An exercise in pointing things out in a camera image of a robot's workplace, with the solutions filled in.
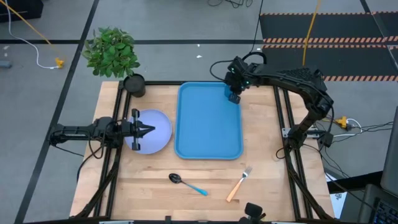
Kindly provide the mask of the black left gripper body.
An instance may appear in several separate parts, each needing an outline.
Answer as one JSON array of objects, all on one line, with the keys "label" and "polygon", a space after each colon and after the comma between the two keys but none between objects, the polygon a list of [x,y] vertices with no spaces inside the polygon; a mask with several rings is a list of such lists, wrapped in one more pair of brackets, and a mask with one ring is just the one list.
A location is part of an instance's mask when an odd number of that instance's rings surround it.
[{"label": "black left gripper body", "polygon": [[139,144],[139,110],[133,108],[132,109],[132,118],[133,118],[133,142],[132,142],[132,150],[140,151],[141,147]]}]

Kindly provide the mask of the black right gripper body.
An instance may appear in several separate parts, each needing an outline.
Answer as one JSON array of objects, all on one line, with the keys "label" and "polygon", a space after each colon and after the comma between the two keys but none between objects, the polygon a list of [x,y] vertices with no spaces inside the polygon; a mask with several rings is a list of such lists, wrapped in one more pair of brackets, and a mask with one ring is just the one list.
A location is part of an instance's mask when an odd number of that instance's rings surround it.
[{"label": "black right gripper body", "polygon": [[236,56],[231,64],[231,73],[233,74],[233,84],[231,85],[232,97],[231,101],[235,104],[240,102],[240,94],[248,85],[245,79],[245,73],[249,65],[240,57]]}]

